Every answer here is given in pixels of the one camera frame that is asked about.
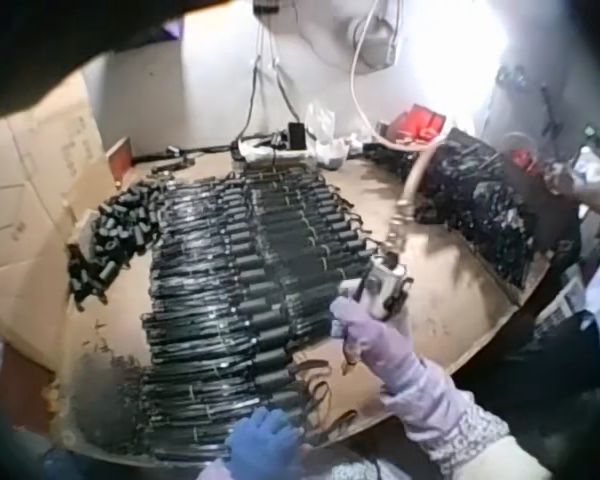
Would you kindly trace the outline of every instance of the black cable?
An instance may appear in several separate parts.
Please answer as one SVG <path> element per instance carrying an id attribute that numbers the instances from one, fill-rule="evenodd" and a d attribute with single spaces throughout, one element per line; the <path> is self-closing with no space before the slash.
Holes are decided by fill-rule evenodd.
<path id="1" fill-rule="evenodd" d="M 258 39 L 256 40 L 256 50 L 258 50 L 258 46 L 261 45 L 260 43 L 260 37 L 262 35 L 262 25 L 258 26 Z M 244 124 L 244 127 L 242 127 L 242 130 L 240 130 L 240 133 L 238 133 L 238 135 L 236 136 L 234 141 L 239 141 L 242 140 L 242 137 L 244 135 L 244 133 L 247 131 L 247 128 L 249 128 L 249 124 L 251 123 L 251 116 L 253 115 L 253 105 L 255 102 L 255 98 L 256 98 L 256 90 L 258 87 L 258 73 L 259 73 L 259 68 L 258 66 L 260 65 L 260 60 L 262 58 L 261 52 L 257 51 L 257 56 L 256 56 L 256 60 L 253 63 L 253 71 L 251 74 L 251 97 L 249 98 L 249 110 L 247 111 L 247 121 Z"/>

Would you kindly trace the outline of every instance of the red object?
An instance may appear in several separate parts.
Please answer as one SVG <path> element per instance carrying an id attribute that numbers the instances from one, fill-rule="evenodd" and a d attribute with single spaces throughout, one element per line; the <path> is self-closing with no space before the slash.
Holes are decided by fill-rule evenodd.
<path id="1" fill-rule="evenodd" d="M 405 144 L 430 143 L 442 133 L 446 121 L 444 115 L 415 104 L 389 125 L 387 140 Z"/>
<path id="2" fill-rule="evenodd" d="M 533 159 L 531 152 L 524 148 L 511 152 L 511 161 L 513 161 L 514 165 L 518 168 L 524 170 L 527 175 L 537 175 L 541 173 L 538 162 Z"/>
<path id="3" fill-rule="evenodd" d="M 125 174 L 131 169 L 131 160 L 133 154 L 131 152 L 131 141 L 129 137 L 125 137 L 118 141 L 107 152 L 109 158 L 109 169 L 113 180 L 116 182 L 116 188 L 120 190 Z"/>

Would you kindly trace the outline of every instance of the wooden tabletop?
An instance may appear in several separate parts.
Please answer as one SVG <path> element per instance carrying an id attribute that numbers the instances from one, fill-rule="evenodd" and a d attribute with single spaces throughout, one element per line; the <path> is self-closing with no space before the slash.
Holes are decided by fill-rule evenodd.
<path id="1" fill-rule="evenodd" d="M 198 164 L 179 173 L 186 178 L 224 176 L 231 169 L 227 154 L 206 156 Z M 142 176 L 133 172 L 127 181 Z M 389 173 L 372 163 L 352 160 L 335 172 L 324 173 L 327 181 L 341 189 L 341 195 L 355 204 L 365 229 L 371 236 L 384 240 L 395 199 L 401 185 Z M 517 310 L 511 295 L 505 294 L 485 265 L 469 250 L 457 234 L 437 226 L 414 226 L 401 256 L 414 284 L 407 300 L 408 314 L 398 328 L 410 329 L 418 353 L 438 362 L 451 373 L 465 364 L 486 345 Z M 71 311 L 63 345 L 64 361 L 58 378 L 63 394 L 70 395 L 78 376 L 84 353 L 104 338 L 116 354 L 134 355 L 141 363 L 149 363 L 148 346 L 139 317 L 151 309 L 148 295 L 150 254 L 136 257 L 131 269 L 123 271 L 107 292 L 109 305 L 89 299 L 86 311 Z M 516 293 L 522 304 L 546 273 L 547 263 L 538 259 L 531 269 L 527 287 Z M 96 322 L 102 326 L 94 328 Z M 342 344 L 328 339 L 298 354 L 299 358 L 327 359 L 331 364 L 325 379 L 331 389 L 330 401 L 324 402 L 314 421 L 324 427 L 348 410 L 358 417 L 346 430 L 335 432 L 337 441 L 363 431 L 387 417 L 379 403 L 380 382 L 359 365 L 347 376 L 341 373 Z M 70 409 L 65 405 L 64 420 Z M 68 424 L 60 419 L 61 424 Z"/>

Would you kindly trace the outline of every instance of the white cable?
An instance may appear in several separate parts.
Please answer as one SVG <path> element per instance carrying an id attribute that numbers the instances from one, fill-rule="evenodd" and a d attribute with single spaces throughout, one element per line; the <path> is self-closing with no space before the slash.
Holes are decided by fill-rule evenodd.
<path id="1" fill-rule="evenodd" d="M 378 133 L 376 133 L 375 129 L 371 125 L 371 122 L 369 122 L 369 119 L 365 115 L 364 111 L 362 110 L 362 107 L 358 102 L 358 97 L 356 96 L 356 67 L 358 66 L 358 59 L 360 58 L 360 52 L 362 51 L 362 44 L 364 43 L 364 39 L 367 36 L 369 25 L 371 25 L 371 20 L 373 19 L 379 4 L 380 0 L 374 0 L 373 5 L 371 6 L 371 10 L 369 10 L 369 14 L 367 15 L 364 28 L 362 29 L 362 34 L 360 35 L 360 39 L 358 40 L 358 45 L 356 47 L 355 54 L 353 55 L 353 62 L 351 64 L 351 70 L 349 72 L 349 88 L 351 90 L 351 99 L 353 100 L 353 103 L 356 106 L 356 110 L 358 110 L 358 115 L 360 115 L 362 122 L 369 130 L 369 133 L 371 133 L 373 138 L 378 143 L 392 150 L 398 150 L 401 152 L 423 152 L 430 148 L 430 145 L 400 145 L 397 143 L 390 142 L 386 138 L 383 138 L 382 136 L 378 135 Z"/>
<path id="2" fill-rule="evenodd" d="M 400 35 L 400 29 L 402 28 L 402 6 L 404 0 L 397 0 L 398 5 L 396 6 L 396 24 L 393 28 L 395 31 L 393 32 L 393 38 L 391 39 L 392 45 L 395 47 L 398 43 L 398 36 Z"/>

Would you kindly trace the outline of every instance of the sleeve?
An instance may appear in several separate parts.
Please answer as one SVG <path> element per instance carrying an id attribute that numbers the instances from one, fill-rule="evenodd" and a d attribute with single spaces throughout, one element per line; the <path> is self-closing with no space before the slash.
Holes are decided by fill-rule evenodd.
<path id="1" fill-rule="evenodd" d="M 441 367 L 421 361 L 425 368 L 420 381 L 383 395 L 382 401 L 446 478 L 549 478 L 510 436 L 506 422 L 476 405 L 471 394 L 459 391 Z"/>
<path id="2" fill-rule="evenodd" d="M 233 480 L 233 477 L 229 473 L 229 470 L 227 470 L 224 462 L 218 459 L 207 465 L 207 468 L 200 472 L 197 480 Z"/>

